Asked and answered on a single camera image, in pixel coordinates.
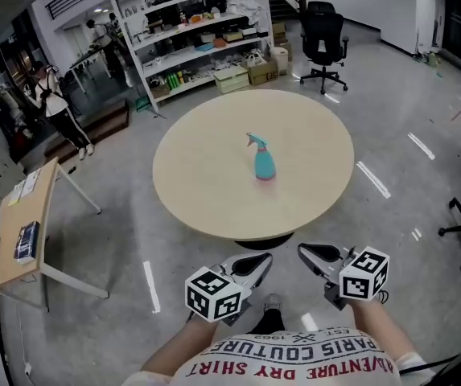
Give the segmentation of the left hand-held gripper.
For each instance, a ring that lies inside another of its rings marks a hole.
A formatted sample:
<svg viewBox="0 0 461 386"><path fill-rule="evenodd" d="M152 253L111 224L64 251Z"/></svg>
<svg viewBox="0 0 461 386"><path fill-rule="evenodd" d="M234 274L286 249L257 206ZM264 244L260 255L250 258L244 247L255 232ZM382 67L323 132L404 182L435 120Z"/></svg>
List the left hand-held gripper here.
<svg viewBox="0 0 461 386"><path fill-rule="evenodd" d="M190 315L231 326L250 308L249 297L272 263L270 253L252 253L200 268L185 281L184 302Z"/></svg>

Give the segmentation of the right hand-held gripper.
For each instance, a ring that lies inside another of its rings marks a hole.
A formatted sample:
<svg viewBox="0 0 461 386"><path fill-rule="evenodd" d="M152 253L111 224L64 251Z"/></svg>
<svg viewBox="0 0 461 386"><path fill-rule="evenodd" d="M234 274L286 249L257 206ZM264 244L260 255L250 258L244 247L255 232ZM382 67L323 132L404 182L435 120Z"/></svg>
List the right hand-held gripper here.
<svg viewBox="0 0 461 386"><path fill-rule="evenodd" d="M389 293L383 289L389 275L390 256L366 246L360 253L350 249L342 259L340 250L329 244L301 243L298 256L316 276L327 280L324 297L342 310L348 301L384 304Z"/></svg>

